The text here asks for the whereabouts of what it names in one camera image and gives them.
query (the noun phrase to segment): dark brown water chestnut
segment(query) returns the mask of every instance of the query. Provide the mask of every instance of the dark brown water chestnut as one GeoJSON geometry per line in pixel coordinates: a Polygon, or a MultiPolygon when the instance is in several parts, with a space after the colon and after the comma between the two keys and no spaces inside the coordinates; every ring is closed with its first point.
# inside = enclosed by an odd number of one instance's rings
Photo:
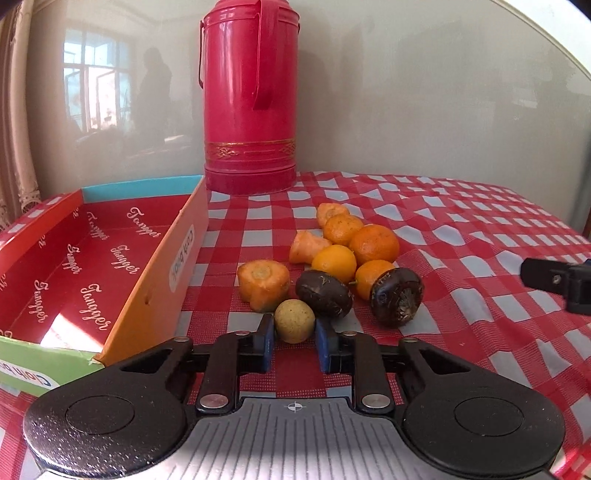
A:
{"type": "Polygon", "coordinates": [[[317,316],[340,319],[353,306],[349,287],[337,278],[319,270],[302,273],[295,282],[295,294],[306,302],[317,316]]]}
{"type": "Polygon", "coordinates": [[[369,296],[371,311],[385,326],[398,328],[410,322],[423,301],[424,285],[409,268],[395,268],[382,274],[369,296]]]}

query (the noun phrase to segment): glossy wall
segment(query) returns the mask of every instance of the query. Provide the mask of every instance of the glossy wall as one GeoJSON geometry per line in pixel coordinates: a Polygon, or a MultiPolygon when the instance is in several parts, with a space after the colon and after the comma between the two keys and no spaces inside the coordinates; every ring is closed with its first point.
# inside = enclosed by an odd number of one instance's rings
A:
{"type": "MultiPolygon", "coordinates": [[[[33,16],[27,111],[42,193],[203,171],[194,75],[213,3],[56,0],[33,16]]],[[[299,170],[502,184],[570,219],[591,80],[538,31],[491,0],[291,5],[299,170]]]]}

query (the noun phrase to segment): table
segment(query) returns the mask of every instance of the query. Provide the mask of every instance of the table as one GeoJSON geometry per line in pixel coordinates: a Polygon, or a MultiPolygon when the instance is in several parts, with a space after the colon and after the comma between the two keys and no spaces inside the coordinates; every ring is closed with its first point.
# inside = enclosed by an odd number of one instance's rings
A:
{"type": "MultiPolygon", "coordinates": [[[[424,304],[401,330],[373,320],[356,299],[338,331],[370,333],[396,344],[412,335],[535,388],[563,412],[566,439],[554,465],[564,480],[591,474],[591,319],[562,311],[562,299],[522,286],[525,257],[580,263],[587,239],[515,192],[452,179],[302,173],[288,192],[230,197],[210,192],[209,231],[179,318],[179,333],[213,342],[234,330],[255,330],[261,315],[238,294],[236,269],[249,260],[287,264],[296,230],[317,230],[315,206],[339,202],[400,238],[398,265],[426,286],[424,304]]],[[[289,265],[293,282],[304,270],[289,265]]],[[[313,340],[279,342],[266,375],[241,380],[245,395],[324,397],[350,394],[344,375],[319,371],[313,340]]],[[[37,469],[21,437],[33,397],[0,388],[0,480],[30,480],[37,469]]]]}

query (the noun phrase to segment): black circular cover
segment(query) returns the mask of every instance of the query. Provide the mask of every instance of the black circular cover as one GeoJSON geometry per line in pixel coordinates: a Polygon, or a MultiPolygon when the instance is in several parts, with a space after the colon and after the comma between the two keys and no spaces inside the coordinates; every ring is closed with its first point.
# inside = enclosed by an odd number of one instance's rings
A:
{"type": "Polygon", "coordinates": [[[163,385],[151,388],[142,373],[103,382],[100,373],[48,392],[27,412],[25,438],[52,470],[123,476],[165,457],[185,431],[183,407],[163,385]]]}
{"type": "Polygon", "coordinates": [[[545,468],[564,439],[560,412],[533,390],[485,377],[475,384],[474,375],[442,375],[407,407],[407,436],[430,461],[463,476],[519,478],[545,468]]]}

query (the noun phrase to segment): green box side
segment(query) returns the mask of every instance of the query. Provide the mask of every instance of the green box side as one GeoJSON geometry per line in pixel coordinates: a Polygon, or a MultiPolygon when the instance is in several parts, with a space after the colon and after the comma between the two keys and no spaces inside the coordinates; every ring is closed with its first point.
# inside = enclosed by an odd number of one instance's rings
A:
{"type": "Polygon", "coordinates": [[[0,337],[0,383],[37,397],[104,368],[95,353],[0,337]]]}

